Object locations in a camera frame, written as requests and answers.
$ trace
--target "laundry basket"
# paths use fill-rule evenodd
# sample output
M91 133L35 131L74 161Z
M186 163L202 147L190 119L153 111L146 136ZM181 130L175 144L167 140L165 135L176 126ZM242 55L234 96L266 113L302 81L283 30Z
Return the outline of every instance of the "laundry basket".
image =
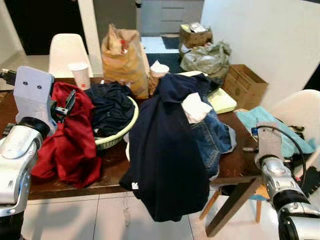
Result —
M139 108L138 108L138 105L135 102L135 100L133 100L129 96L128 96L128 98L132 101L132 103L134 105L134 112L133 112L133 117L132 117L131 122L124 129L119 131L117 134L95 140L96 148L97 148L98 151L111 148L112 146L114 146L117 143L119 143L122 140L122 138L124 137L124 135L127 132L129 132L129 130L136 123L138 115L139 115Z

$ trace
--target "cardboard box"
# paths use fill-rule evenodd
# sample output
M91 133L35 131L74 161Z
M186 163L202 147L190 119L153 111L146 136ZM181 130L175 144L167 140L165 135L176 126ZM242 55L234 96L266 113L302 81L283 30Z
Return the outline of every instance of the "cardboard box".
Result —
M257 107L268 83L244 64L231 65L222 89L237 102L237 109Z
M180 25L179 49L182 44L187 48L193 48L196 46L204 46L207 42L212 43L212 41L213 36L210 28L207 31L202 32L189 32Z

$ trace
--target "white chair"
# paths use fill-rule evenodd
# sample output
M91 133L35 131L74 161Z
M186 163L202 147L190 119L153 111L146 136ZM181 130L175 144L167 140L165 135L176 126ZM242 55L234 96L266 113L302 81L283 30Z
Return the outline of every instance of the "white chair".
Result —
M283 121L287 126L304 127L303 135L306 141L314 139L318 149L308 159L306 168L315 164L320 167L320 91L307 89L298 91L276 104L270 113ZM296 177L301 177L302 167L294 170Z
M89 77L93 78L84 42L79 34L59 33L52 38L49 55L49 73L56 78L73 78L68 64L85 62Z

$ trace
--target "blue jeans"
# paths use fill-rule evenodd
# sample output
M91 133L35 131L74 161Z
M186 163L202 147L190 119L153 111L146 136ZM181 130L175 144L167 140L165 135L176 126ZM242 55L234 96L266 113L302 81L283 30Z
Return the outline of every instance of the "blue jeans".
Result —
M211 105L206 96L202 97L202 101ZM212 181L219 174L221 154L232 152L237 145L236 132L219 121L214 109L203 121L193 124L191 129L210 181Z

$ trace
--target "light blue towel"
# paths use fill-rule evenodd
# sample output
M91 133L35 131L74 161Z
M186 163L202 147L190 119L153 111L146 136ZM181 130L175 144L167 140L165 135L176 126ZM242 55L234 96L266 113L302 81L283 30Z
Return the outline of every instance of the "light blue towel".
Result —
M292 131L288 126L286 126L281 121L277 120L274 116L272 116L269 112L267 112L262 106L257 106L254 109L248 112L237 112L237 117L243 123L243 125L249 130L251 133L251 128L257 126L258 123L262 122L276 122L277 127L282 131L286 132L290 135L300 146L303 153L311 154L315 151L315 148L308 144L305 140L299 137L294 131ZM294 145L294 143L282 134L282 146L281 152L284 157L291 157L294 153L299 153L298 149Z

